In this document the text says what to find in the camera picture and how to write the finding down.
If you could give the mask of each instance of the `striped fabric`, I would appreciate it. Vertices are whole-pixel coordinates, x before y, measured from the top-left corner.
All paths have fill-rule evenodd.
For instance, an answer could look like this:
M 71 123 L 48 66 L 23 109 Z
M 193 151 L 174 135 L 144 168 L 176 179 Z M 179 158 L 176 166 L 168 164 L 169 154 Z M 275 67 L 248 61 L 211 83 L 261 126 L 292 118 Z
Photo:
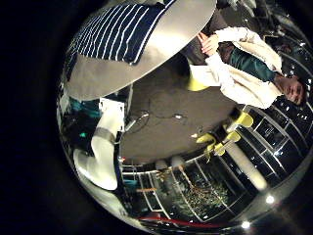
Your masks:
M 165 5 L 119 5 L 100 11 L 76 33 L 67 50 L 67 79 L 77 53 L 136 65 L 158 20 L 174 1 Z

